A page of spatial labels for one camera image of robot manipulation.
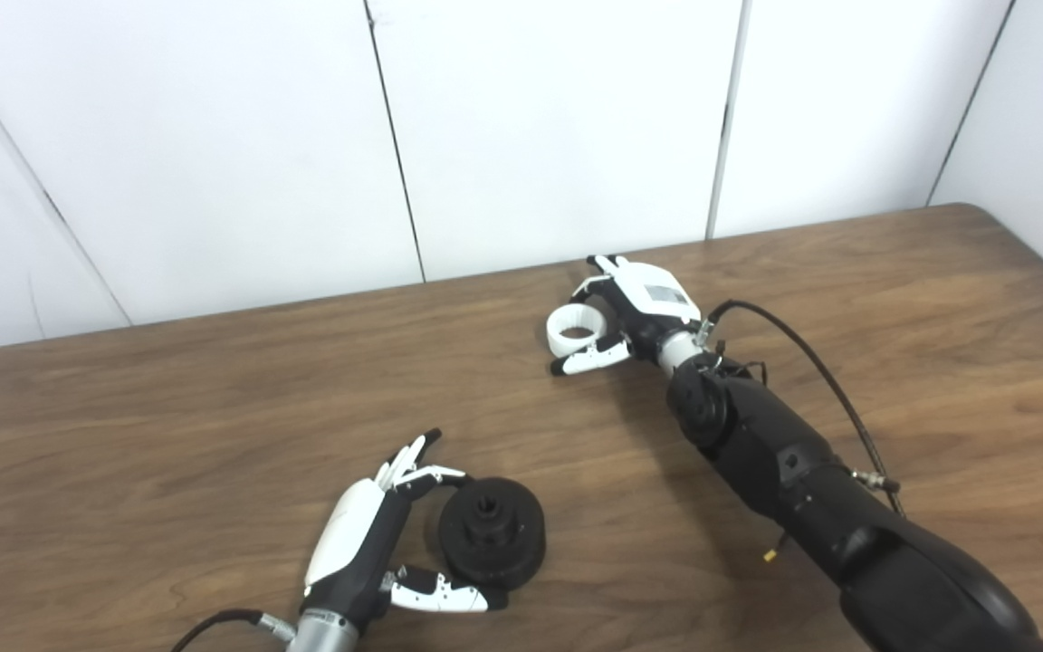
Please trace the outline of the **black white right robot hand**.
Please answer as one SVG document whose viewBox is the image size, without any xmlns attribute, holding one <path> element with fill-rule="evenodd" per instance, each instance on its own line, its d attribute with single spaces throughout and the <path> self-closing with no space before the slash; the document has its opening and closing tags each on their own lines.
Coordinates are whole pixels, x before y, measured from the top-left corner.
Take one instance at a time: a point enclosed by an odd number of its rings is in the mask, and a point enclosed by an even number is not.
<svg viewBox="0 0 1043 652">
<path fill-rule="evenodd" d="M 592 255 L 597 273 L 547 319 L 550 375 L 564 377 L 645 360 L 671 377 L 703 355 L 696 341 L 703 315 L 683 286 L 658 265 L 621 255 Z"/>
</svg>

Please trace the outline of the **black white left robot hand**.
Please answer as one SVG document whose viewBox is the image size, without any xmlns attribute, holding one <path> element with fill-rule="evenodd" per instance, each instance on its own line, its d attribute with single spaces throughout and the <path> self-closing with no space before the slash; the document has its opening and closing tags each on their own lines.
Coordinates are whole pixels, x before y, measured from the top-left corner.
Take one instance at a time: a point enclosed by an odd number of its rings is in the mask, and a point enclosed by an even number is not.
<svg viewBox="0 0 1043 652">
<path fill-rule="evenodd" d="M 509 606 L 505 590 L 438 570 L 392 568 L 413 503 L 438 487 L 472 482 L 464 470 L 423 462 L 440 436 L 438 428 L 427 430 L 340 496 L 308 562 L 301 612 L 332 612 L 361 632 L 390 607 L 466 614 Z"/>
</svg>

